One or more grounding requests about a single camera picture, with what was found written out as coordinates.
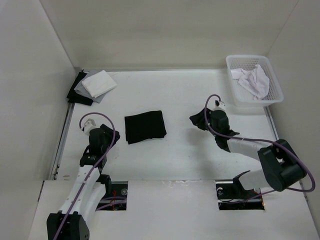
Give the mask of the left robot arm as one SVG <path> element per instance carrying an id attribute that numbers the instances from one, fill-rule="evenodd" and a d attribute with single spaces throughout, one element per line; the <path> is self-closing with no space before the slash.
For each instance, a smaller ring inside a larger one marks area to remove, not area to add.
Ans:
<path id="1" fill-rule="evenodd" d="M 50 213 L 46 220 L 49 240 L 88 240 L 89 220 L 101 199 L 112 195 L 111 177 L 102 174 L 107 153 L 120 139 L 113 127 L 86 123 L 83 131 L 89 144 L 79 161 L 79 169 L 72 189 L 58 212 Z"/>

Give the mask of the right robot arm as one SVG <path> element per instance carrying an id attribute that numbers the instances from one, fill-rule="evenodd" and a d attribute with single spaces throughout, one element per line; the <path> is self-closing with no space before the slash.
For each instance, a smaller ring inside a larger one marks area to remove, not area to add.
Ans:
<path id="1" fill-rule="evenodd" d="M 280 139 L 264 145 L 262 142 L 244 140 L 230 128 L 229 118 L 222 109 L 203 109 L 189 119 L 198 129 L 210 131 L 220 149 L 260 162 L 266 182 L 277 192 L 288 189 L 307 175 L 298 160 L 289 154 L 293 150 L 287 141 Z"/>

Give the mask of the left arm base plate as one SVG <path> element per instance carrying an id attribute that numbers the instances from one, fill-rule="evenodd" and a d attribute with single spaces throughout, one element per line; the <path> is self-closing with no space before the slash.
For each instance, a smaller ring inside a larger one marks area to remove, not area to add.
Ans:
<path id="1" fill-rule="evenodd" d="M 101 211 L 126 211 L 128 189 L 129 183 L 127 181 L 113 181 L 97 205 L 97 209 Z"/>

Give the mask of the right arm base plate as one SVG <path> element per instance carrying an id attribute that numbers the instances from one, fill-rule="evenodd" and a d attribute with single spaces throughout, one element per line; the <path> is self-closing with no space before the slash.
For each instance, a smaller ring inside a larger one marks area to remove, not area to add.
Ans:
<path id="1" fill-rule="evenodd" d="M 247 200 L 260 194 L 259 188 L 246 190 L 240 183 L 235 183 L 232 180 L 217 181 L 215 187 L 218 208 L 221 211 L 265 210 L 261 196 Z"/>

